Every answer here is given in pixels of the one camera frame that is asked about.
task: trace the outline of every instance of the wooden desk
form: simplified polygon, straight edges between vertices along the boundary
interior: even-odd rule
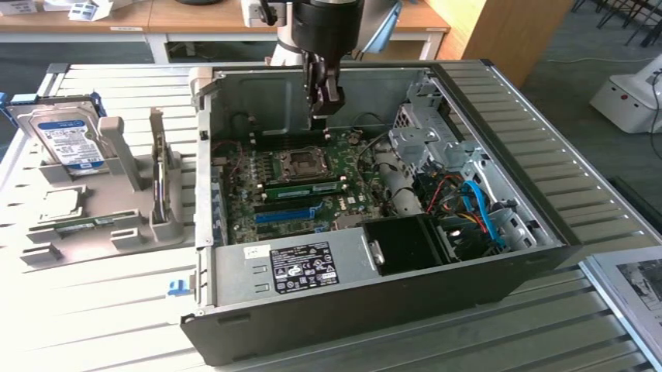
[[[37,9],[41,11],[30,14],[5,15],[0,16],[0,43],[8,43],[12,36],[18,36],[18,39],[32,35],[37,38],[40,33],[60,33],[60,34],[136,34],[141,39],[141,33],[146,30],[149,23],[149,13],[152,9],[150,0],[130,4],[110,13],[105,19],[96,22],[69,21],[68,12],[44,12],[42,1],[37,1]],[[61,40],[60,36],[53,36],[52,41]]]
[[[275,41],[271,28],[246,28],[242,24],[240,0],[222,0],[205,6],[182,5],[173,0],[153,0],[146,35],[156,63],[168,62],[169,41]],[[420,40],[420,59],[435,59],[448,31],[448,24],[424,3],[404,0],[391,40]]]

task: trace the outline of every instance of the blue pcie slot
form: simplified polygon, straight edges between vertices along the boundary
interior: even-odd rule
[[[321,205],[323,203],[320,203],[316,207],[255,215],[255,223],[292,221],[295,219],[313,219],[315,212],[319,211]]]

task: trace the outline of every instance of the white robot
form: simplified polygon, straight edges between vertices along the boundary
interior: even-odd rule
[[[662,131],[662,55],[634,75],[614,75],[591,99],[591,106],[626,133]]]

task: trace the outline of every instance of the circuit board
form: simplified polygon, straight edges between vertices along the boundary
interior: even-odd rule
[[[365,141],[357,144],[353,142],[356,146],[352,146],[349,142],[355,140],[351,133],[336,133],[324,147],[257,151],[248,143],[226,143],[213,152],[216,157],[222,157],[222,169],[228,174],[225,200],[229,244],[344,229],[361,220],[380,217],[379,205],[369,195],[372,189],[379,188],[379,177],[368,170],[363,175],[369,180],[369,186],[359,181],[356,156]],[[315,155],[316,158],[312,159],[313,152],[321,153],[324,157]],[[279,165],[283,159],[291,158],[300,160],[295,174],[292,169]],[[279,187],[287,187],[287,176],[292,180],[304,178],[313,181],[331,174],[341,180],[335,182],[343,184],[343,189],[337,189],[332,195],[304,195],[303,198],[292,197],[271,203],[265,200],[265,184],[277,182]],[[279,205],[295,203],[305,206],[301,210],[303,218],[295,216],[285,221],[257,222],[260,216],[256,210],[277,210]]]

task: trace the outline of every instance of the motherboard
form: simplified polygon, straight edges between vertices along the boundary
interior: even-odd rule
[[[345,229],[383,216],[377,172],[357,173],[365,144],[360,131],[220,141],[213,165],[225,175],[228,243]]]

